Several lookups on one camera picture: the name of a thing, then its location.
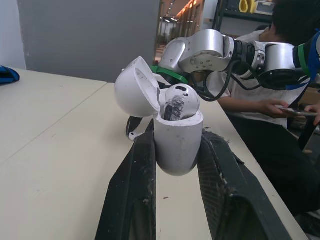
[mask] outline hand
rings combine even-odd
[[[305,108],[305,111],[307,112],[315,112],[320,114],[320,102],[316,105],[307,106]],[[320,115],[318,115],[314,120],[314,125],[317,126],[320,123]]]
[[[295,117],[293,114],[281,111],[279,108],[275,107],[276,105],[280,105],[285,108],[289,107],[289,104],[285,101],[278,99],[266,99],[257,103],[257,112],[273,119],[287,119]]]

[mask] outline white table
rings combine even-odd
[[[133,143],[114,85],[18,70],[0,86],[0,239],[93,240],[109,181]],[[294,240],[306,236],[217,102],[201,102],[206,127],[230,141]],[[198,171],[157,168],[157,239],[210,240]]]

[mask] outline boy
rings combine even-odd
[[[239,40],[298,46],[308,42],[317,33],[316,29],[320,29],[320,0],[278,0],[273,10],[272,26]],[[216,96],[220,92],[225,79],[226,74],[221,72],[209,76],[208,87],[212,94]],[[250,88],[258,81],[253,79],[242,83]],[[274,91],[260,87],[245,91],[230,81],[227,91],[218,100],[294,216],[320,209],[320,174],[300,150],[298,141],[287,131],[287,118],[291,116],[275,106],[288,107],[304,89]],[[320,113],[320,103],[306,110]],[[317,117],[314,124],[319,121],[320,117]]]

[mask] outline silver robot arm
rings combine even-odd
[[[281,91],[300,84],[302,77],[310,75],[310,68],[320,72],[320,64],[312,67],[308,62],[310,54],[317,56],[319,63],[319,34],[295,47],[287,43],[247,43],[208,29],[171,41],[159,67],[182,76],[199,71],[231,72],[243,80],[256,78],[262,87]]]

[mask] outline white earbud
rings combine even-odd
[[[197,92],[186,84],[170,87],[165,93],[164,120],[179,121],[194,116],[200,108]]]
[[[137,137],[141,136],[144,133],[136,133],[134,131],[129,133],[129,139],[134,142],[136,140]]]

